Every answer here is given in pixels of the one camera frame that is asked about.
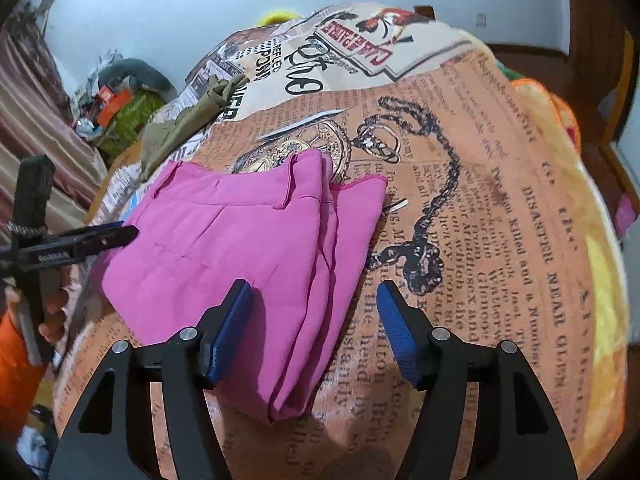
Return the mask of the left hand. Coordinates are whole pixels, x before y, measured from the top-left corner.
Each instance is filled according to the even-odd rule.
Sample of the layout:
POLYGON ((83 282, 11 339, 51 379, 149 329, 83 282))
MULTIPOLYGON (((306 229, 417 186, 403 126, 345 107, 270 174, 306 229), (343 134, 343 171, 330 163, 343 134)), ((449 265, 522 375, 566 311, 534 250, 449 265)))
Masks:
MULTIPOLYGON (((20 320, 18 319, 18 307, 23 300, 22 292, 12 286, 6 288, 6 306, 8 307, 9 318, 17 333, 21 333, 20 320)), ((38 326, 38 332, 49 344, 57 344, 65 333, 66 314, 64 307, 67 304, 68 292, 60 287, 54 294, 50 295, 44 305, 46 316, 44 321, 38 326)))

